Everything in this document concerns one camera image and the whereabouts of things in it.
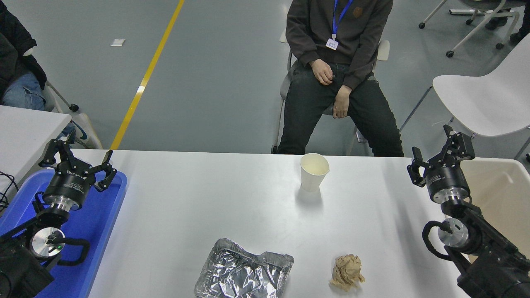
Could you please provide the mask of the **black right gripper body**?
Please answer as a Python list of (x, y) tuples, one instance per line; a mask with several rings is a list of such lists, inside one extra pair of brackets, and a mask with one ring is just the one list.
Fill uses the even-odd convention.
[(425, 170), (430, 200), (443, 203), (470, 197), (471, 191), (460, 166), (431, 167)]

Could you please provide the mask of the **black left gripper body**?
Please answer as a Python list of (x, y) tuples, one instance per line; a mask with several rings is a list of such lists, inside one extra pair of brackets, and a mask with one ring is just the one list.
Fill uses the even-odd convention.
[(86, 173), (88, 168), (76, 166), (71, 168), (61, 164), (43, 194), (43, 201), (51, 204), (53, 198), (64, 197), (72, 200), (76, 206), (83, 206), (89, 190), (95, 184), (95, 174)]

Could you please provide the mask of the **person's left hand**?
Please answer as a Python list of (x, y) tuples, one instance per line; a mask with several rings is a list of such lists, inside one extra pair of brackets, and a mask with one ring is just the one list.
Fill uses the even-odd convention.
[(334, 119), (342, 119), (348, 116), (349, 96), (351, 92), (352, 89), (346, 85), (341, 86), (337, 91), (332, 114)]

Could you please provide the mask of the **person's right hand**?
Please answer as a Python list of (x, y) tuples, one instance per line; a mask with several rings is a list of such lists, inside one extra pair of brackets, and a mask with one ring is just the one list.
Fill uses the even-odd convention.
[(309, 62), (309, 66), (320, 84), (324, 86), (332, 84), (334, 76), (328, 63), (324, 62), (322, 59), (316, 59)]

